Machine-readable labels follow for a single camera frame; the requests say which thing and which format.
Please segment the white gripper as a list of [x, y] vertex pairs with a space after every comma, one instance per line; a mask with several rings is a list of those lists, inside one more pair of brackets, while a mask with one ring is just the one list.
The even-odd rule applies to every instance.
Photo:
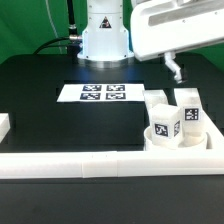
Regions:
[[130, 24], [136, 58], [150, 60], [165, 53], [165, 65], [180, 84], [184, 77], [175, 53], [224, 42], [224, 0], [143, 2], [133, 9]]

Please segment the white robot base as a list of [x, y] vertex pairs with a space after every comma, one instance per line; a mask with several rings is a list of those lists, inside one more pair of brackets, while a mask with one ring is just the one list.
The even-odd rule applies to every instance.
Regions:
[[123, 25], [123, 0], [87, 0], [87, 18], [77, 55], [80, 64], [104, 69], [134, 60], [129, 31]]

